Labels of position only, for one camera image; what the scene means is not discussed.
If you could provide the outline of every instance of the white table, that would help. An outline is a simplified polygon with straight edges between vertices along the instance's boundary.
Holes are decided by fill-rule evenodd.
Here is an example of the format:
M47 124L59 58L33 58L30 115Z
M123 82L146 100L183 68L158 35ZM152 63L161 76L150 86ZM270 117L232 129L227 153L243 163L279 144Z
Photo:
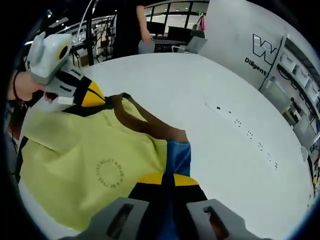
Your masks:
M301 145L276 108L235 73L195 54L153 53L103 62L87 68L86 75L105 96L129 93L162 121L186 130L191 177L208 199L242 216L253 234L284 239L305 216L313 189ZM42 100L34 108L52 111L61 106ZM235 126L236 120L241 127ZM19 188L49 238L77 234L49 217L23 181Z

